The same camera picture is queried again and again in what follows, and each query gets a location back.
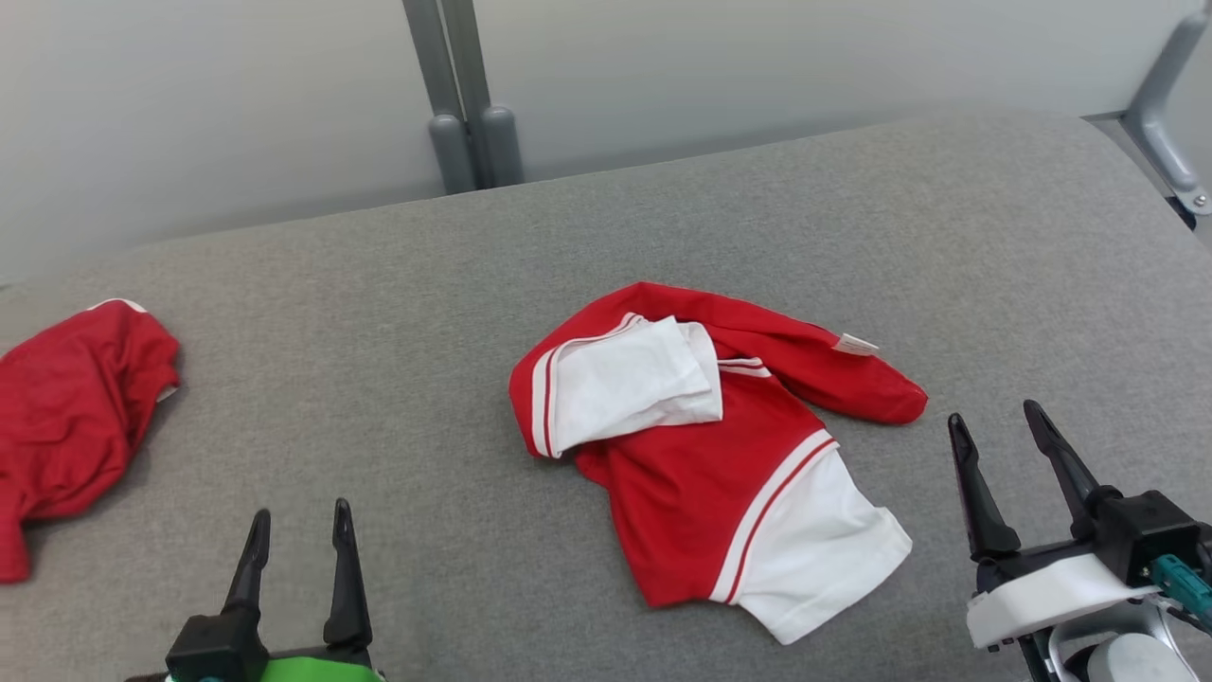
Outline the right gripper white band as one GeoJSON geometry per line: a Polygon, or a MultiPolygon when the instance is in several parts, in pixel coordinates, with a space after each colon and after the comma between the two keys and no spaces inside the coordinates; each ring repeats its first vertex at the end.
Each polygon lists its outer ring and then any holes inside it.
{"type": "MultiPolygon", "coordinates": [[[[1094,540],[1096,518],[1104,502],[1121,499],[1113,485],[1102,485],[1060,429],[1034,399],[1023,402],[1036,449],[1051,463],[1068,511],[1070,535],[1094,540]]],[[[981,471],[981,457],[962,415],[948,415],[957,495],[974,561],[974,594],[966,625],[974,648],[1010,644],[1012,640],[1054,629],[1060,637],[1099,632],[1138,632],[1159,637],[1160,611],[1151,583],[1132,588],[1077,541],[1021,549],[1017,531],[1004,521],[981,471]]]]}

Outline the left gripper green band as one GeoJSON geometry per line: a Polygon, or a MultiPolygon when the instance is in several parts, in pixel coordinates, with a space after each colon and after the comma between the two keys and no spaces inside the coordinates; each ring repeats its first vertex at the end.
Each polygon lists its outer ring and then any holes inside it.
{"type": "MultiPolygon", "coordinates": [[[[269,558],[270,528],[270,511],[258,510],[225,594],[224,615],[235,611],[259,612],[261,573],[269,558]]],[[[345,499],[336,500],[330,543],[336,552],[336,571],[328,621],[322,630],[326,646],[273,652],[261,681],[385,681],[368,657],[373,629],[351,508],[345,499]]]]}

